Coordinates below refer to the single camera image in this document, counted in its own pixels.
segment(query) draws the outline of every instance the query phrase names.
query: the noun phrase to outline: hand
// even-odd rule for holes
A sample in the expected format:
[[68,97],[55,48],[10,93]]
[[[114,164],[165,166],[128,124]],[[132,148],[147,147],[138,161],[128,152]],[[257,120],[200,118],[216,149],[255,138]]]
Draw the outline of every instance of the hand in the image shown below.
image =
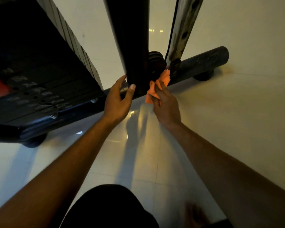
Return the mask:
[[132,84],[122,100],[120,97],[120,88],[125,81],[126,75],[120,77],[116,83],[111,87],[110,92],[105,102],[105,112],[103,118],[107,119],[114,126],[118,125],[129,113],[133,94],[135,91],[135,85]]
[[160,88],[155,85],[155,92],[160,97],[160,100],[151,96],[154,105],[153,111],[160,123],[163,124],[167,130],[172,130],[175,125],[181,124],[178,102],[165,87],[163,82],[160,82],[160,86],[163,90],[160,90]]

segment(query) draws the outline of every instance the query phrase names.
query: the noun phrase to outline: bare foot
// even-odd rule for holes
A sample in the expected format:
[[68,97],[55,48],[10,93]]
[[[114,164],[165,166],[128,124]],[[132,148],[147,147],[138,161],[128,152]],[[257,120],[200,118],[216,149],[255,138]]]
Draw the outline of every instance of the bare foot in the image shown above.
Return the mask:
[[197,205],[186,204],[186,228],[202,228],[210,225],[210,222],[202,209]]

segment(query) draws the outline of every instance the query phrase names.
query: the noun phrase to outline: person's right arm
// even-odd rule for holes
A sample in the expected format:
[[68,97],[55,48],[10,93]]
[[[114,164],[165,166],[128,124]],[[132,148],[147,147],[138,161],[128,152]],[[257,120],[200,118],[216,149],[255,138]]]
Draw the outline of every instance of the person's right arm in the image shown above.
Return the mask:
[[176,98],[161,83],[154,113],[179,142],[234,227],[285,227],[285,191],[181,122]]

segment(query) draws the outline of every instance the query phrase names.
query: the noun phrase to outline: orange cloth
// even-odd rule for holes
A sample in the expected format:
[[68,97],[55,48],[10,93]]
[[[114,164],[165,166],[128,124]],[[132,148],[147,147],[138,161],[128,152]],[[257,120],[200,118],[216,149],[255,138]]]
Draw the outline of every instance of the orange cloth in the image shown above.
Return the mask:
[[147,91],[145,103],[153,104],[153,101],[152,101],[152,98],[150,97],[150,95],[152,95],[153,97],[156,97],[157,99],[160,99],[160,97],[155,92],[155,84],[162,90],[162,88],[160,86],[160,81],[162,81],[165,84],[165,86],[167,87],[167,85],[170,82],[170,70],[164,70],[161,73],[160,78],[157,79],[155,82],[150,81],[150,89]]

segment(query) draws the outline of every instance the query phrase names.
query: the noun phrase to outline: black pants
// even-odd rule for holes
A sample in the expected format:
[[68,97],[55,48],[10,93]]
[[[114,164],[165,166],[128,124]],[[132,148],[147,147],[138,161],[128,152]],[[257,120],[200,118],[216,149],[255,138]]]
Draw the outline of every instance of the black pants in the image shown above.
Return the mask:
[[155,218],[121,185],[100,185],[86,192],[62,222],[67,227],[156,227]]

